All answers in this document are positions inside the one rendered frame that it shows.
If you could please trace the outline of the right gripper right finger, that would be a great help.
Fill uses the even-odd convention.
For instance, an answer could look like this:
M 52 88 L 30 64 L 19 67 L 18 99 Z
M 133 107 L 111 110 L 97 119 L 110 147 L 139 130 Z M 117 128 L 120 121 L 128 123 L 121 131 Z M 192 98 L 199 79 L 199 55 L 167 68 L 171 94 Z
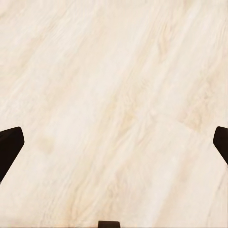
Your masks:
M 222 126 L 216 128 L 213 144 L 228 165 L 228 128 Z

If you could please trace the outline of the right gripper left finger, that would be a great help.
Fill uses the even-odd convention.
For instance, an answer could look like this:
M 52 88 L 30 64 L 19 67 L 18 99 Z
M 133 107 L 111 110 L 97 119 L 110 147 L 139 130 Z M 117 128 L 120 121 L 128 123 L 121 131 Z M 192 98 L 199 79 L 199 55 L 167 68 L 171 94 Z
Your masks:
M 0 183 L 24 144 L 21 127 L 18 126 L 0 132 Z

